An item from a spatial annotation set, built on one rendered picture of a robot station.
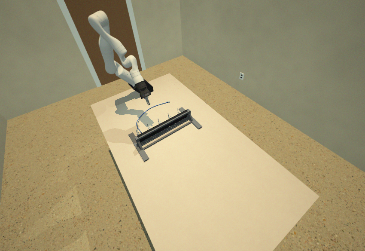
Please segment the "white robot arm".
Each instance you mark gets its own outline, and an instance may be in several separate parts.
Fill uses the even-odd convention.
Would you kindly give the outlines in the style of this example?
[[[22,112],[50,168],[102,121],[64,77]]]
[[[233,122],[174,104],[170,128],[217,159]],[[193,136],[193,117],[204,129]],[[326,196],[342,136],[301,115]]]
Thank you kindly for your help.
[[[141,75],[138,70],[137,60],[133,55],[125,58],[127,50],[122,43],[110,35],[109,20],[105,12],[97,11],[88,17],[90,25],[100,34],[99,47],[104,59],[105,70],[109,74],[116,74],[117,77],[134,84],[132,78]],[[132,66],[132,69],[128,72],[119,63],[114,61],[113,50],[119,56],[122,65],[125,68]]]

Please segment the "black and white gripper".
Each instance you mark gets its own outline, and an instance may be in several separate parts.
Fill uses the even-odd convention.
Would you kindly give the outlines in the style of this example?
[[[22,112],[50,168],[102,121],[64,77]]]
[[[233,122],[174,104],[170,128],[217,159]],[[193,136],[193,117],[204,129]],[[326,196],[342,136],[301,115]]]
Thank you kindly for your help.
[[[147,104],[150,105],[148,100],[148,96],[151,95],[150,91],[147,89],[146,83],[141,75],[135,76],[132,78],[134,84],[132,86],[136,86],[138,92],[140,93],[141,99],[145,99]]]

